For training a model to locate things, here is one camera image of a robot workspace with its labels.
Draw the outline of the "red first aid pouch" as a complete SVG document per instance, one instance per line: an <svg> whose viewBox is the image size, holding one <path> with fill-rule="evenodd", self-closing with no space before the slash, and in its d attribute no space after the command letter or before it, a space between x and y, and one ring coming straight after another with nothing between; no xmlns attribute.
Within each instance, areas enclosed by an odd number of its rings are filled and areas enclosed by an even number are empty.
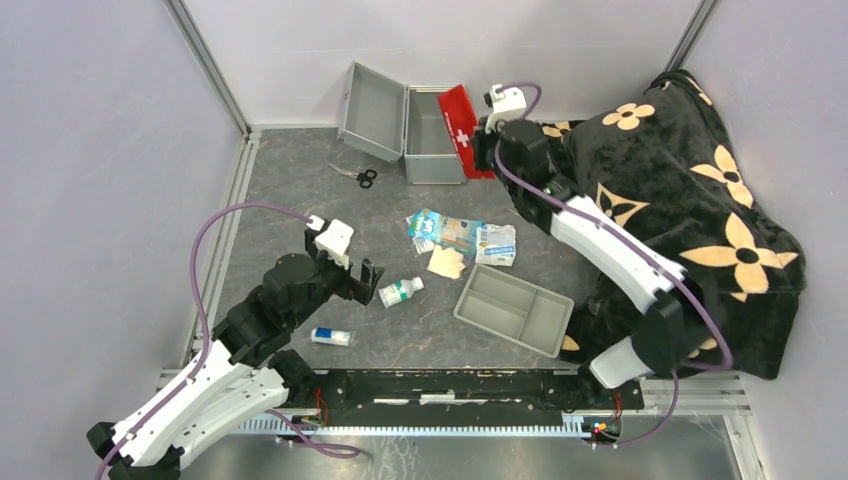
<svg viewBox="0 0 848 480"><path fill-rule="evenodd" d="M456 85L437 96L449 138L467 179L494 179L492 171L476 168L472 137L478 120L464 85Z"/></svg>

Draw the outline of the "white green-label bottle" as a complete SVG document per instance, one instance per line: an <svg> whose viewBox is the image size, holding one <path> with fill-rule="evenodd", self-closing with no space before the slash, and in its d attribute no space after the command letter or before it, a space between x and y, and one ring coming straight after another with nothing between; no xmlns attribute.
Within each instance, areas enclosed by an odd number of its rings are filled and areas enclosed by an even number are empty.
<svg viewBox="0 0 848 480"><path fill-rule="evenodd" d="M384 307L390 308L409 300L416 292L423 288L422 279L420 277L413 277L411 280L399 280L383 287L378 291L378 294Z"/></svg>

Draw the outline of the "blue white small box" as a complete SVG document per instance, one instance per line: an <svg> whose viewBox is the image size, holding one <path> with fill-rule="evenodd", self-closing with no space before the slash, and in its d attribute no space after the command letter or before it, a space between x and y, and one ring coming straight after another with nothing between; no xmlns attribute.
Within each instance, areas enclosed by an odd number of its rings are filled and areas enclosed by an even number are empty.
<svg viewBox="0 0 848 480"><path fill-rule="evenodd" d="M348 347L352 339L351 332L332 328L316 327L310 332L310 340L316 344Z"/></svg>

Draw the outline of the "white gauze packet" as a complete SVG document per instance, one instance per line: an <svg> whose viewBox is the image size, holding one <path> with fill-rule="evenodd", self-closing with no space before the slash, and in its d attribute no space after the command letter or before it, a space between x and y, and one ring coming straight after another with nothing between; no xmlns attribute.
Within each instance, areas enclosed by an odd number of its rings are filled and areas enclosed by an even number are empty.
<svg viewBox="0 0 848 480"><path fill-rule="evenodd" d="M512 225L483 224L475 233L475 262L511 267L517 256L516 229Z"/></svg>

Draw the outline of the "grey metal case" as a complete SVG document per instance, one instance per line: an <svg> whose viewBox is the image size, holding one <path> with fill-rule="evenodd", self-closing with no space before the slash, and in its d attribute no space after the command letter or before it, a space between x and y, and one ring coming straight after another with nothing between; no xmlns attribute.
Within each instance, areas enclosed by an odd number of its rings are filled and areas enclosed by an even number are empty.
<svg viewBox="0 0 848 480"><path fill-rule="evenodd" d="M450 89L408 85L354 61L337 138L385 162L401 162L410 185L463 185L467 177L438 103Z"/></svg>

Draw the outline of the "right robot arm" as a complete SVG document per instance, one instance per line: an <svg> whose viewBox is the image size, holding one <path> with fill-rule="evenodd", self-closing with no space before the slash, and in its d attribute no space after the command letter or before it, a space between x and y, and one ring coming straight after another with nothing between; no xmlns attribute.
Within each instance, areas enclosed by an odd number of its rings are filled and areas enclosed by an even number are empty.
<svg viewBox="0 0 848 480"><path fill-rule="evenodd" d="M641 315L630 334L589 361L590 373L577 382L580 400L602 408L627 381L675 372L705 332L697 322L704 306L685 268L602 213L552 157L540 125L478 125L471 146L475 167L494 173L523 218L589 260Z"/></svg>

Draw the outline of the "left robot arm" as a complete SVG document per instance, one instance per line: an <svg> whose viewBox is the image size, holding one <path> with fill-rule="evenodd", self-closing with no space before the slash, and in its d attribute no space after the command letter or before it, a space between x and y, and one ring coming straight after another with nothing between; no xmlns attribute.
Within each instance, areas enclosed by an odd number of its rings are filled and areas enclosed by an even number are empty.
<svg viewBox="0 0 848 480"><path fill-rule="evenodd" d="M369 304L384 272L364 259L355 278L325 252L280 257L162 390L127 418L88 431L101 460L96 478L177 479L252 417L306 405L315 374L288 348L292 333L334 296Z"/></svg>

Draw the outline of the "blue cotton ball bag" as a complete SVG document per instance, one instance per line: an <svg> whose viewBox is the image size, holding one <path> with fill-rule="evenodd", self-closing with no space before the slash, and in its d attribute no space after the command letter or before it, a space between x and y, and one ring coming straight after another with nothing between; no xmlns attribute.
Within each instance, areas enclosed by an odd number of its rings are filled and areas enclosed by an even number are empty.
<svg viewBox="0 0 848 480"><path fill-rule="evenodd" d="M453 248L463 255L474 255L476 231L482 226L480 220L451 217L425 208L411 217L407 233L412 238Z"/></svg>

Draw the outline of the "grey divider tray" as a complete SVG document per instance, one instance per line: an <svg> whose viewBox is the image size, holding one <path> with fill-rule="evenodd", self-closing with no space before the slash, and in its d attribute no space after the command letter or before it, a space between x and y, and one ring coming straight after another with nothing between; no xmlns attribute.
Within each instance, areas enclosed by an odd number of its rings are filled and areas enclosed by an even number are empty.
<svg viewBox="0 0 848 480"><path fill-rule="evenodd" d="M548 358L562 350L573 299L487 265L476 265L453 315Z"/></svg>

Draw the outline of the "black floral blanket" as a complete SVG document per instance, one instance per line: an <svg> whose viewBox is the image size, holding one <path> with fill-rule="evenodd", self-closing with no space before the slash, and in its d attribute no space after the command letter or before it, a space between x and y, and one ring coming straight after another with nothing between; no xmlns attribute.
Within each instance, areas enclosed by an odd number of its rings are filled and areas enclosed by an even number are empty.
<svg viewBox="0 0 848 480"><path fill-rule="evenodd" d="M755 202L729 132L695 76L661 74L612 110L546 123L543 131L560 170L604 215L700 283L714 283L709 312L734 368L777 378L806 286L806 258Z"/></svg>

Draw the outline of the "black handled scissors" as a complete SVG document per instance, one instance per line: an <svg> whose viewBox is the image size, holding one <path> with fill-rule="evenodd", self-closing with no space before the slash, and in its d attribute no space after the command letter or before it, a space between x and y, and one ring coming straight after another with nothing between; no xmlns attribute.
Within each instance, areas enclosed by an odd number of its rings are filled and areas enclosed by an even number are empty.
<svg viewBox="0 0 848 480"><path fill-rule="evenodd" d="M378 172L373 169L366 169L364 171L351 171L340 168L333 164L329 164L329 167L336 173L355 180L358 186L362 189L370 189L374 183L374 180L378 176Z"/></svg>

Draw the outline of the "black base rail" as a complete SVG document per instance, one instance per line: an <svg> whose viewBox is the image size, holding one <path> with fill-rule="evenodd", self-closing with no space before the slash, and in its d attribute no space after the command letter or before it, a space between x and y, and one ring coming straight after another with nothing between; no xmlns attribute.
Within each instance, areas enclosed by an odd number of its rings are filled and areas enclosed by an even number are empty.
<svg viewBox="0 0 848 480"><path fill-rule="evenodd" d="M284 405L320 408L332 427L532 427L645 401L636 381L605 390L572 369L330 369Z"/></svg>

